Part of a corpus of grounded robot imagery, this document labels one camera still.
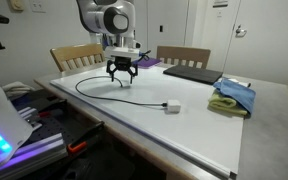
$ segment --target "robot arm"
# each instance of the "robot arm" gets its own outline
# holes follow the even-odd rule
[[[77,0],[81,23],[93,33],[134,38],[135,8],[125,0]]]
[[[82,25],[92,33],[116,36],[116,46],[105,49],[106,56],[114,60],[107,61],[107,73],[114,80],[114,73],[126,71],[137,76],[137,64],[132,63],[139,57],[140,45],[134,41],[135,8],[132,0],[77,0]]]

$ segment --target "black cable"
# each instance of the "black cable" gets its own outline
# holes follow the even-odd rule
[[[141,56],[141,58],[137,61],[137,62],[140,62],[140,61],[142,61],[143,59],[145,60],[145,61],[148,61],[149,59],[150,59],[150,57],[147,55],[147,54],[149,54],[151,52],[151,50],[148,50],[148,51],[146,51],[145,53],[142,53],[140,56]]]
[[[77,91],[78,93],[86,96],[86,97],[94,98],[94,99],[118,101],[118,102],[123,102],[123,103],[129,103],[129,104],[133,104],[133,105],[138,105],[138,106],[162,106],[162,107],[166,107],[166,106],[167,106],[167,103],[162,103],[162,104],[143,104],[143,103],[136,103],[136,102],[131,102],[131,101],[125,101],[125,100],[122,100],[122,99],[105,98],[105,97],[98,97],[98,96],[90,96],[90,95],[87,95],[87,94],[81,92],[81,91],[78,89],[78,85],[81,84],[82,82],[87,81],[87,80],[91,80],[91,79],[97,79],[97,78],[111,78],[111,77],[110,77],[110,76],[96,76],[96,77],[91,77],[91,78],[83,79],[83,80],[79,81],[79,82],[75,85],[76,91]],[[118,78],[114,78],[114,79],[117,80],[117,81],[120,83],[121,87],[123,87],[122,82],[121,82]]]

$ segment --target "power adapter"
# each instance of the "power adapter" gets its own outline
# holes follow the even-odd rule
[[[179,113],[181,110],[181,104],[178,100],[167,100],[166,108],[169,113]]]

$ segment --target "green towel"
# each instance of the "green towel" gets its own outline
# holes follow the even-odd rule
[[[247,111],[240,107],[234,99],[222,96],[217,90],[214,91],[212,97],[208,101],[209,106],[212,108],[234,114],[247,114]]]

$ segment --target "chair backrest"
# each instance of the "chair backrest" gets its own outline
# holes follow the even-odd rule
[[[51,49],[50,52],[61,72],[105,61],[100,44],[60,47]]]
[[[175,64],[178,60],[178,65],[198,67],[198,62],[202,63],[201,68],[206,69],[208,59],[211,51],[209,49],[198,49],[190,47],[176,47],[176,46],[158,46],[157,59],[164,59],[164,63]]]

